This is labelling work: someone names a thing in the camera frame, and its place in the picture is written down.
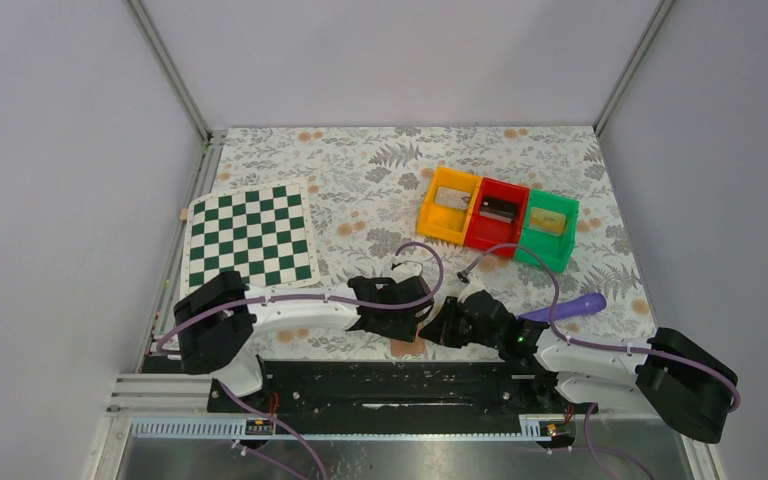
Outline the tan leather card holder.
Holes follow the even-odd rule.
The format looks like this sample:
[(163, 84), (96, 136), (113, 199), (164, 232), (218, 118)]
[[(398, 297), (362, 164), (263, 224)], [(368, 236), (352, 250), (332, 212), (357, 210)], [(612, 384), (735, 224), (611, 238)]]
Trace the tan leather card holder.
[(390, 341), (390, 353), (394, 357), (424, 355), (425, 351), (425, 341), (419, 337), (416, 337), (412, 341), (395, 339)]

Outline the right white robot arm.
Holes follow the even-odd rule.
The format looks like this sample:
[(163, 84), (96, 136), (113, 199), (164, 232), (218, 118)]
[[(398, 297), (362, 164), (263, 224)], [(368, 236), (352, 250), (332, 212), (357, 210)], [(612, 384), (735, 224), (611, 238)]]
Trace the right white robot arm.
[(540, 380), (553, 402), (651, 413), (691, 439), (718, 443), (735, 401), (736, 373), (683, 333), (650, 337), (557, 335), (549, 309), (517, 317), (487, 291), (448, 297), (419, 335), (438, 345), (494, 349)]

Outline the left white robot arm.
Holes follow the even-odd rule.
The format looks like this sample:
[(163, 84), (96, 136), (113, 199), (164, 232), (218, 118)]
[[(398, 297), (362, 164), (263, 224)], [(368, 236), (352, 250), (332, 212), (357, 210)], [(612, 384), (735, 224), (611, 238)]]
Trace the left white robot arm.
[(223, 272), (174, 307), (170, 340), (190, 375), (208, 374), (236, 397), (259, 392), (264, 369), (247, 347), (253, 336), (297, 329), (362, 331), (408, 341), (434, 303), (417, 266), (398, 264), (386, 277), (354, 277), (331, 287), (280, 289), (247, 284)]

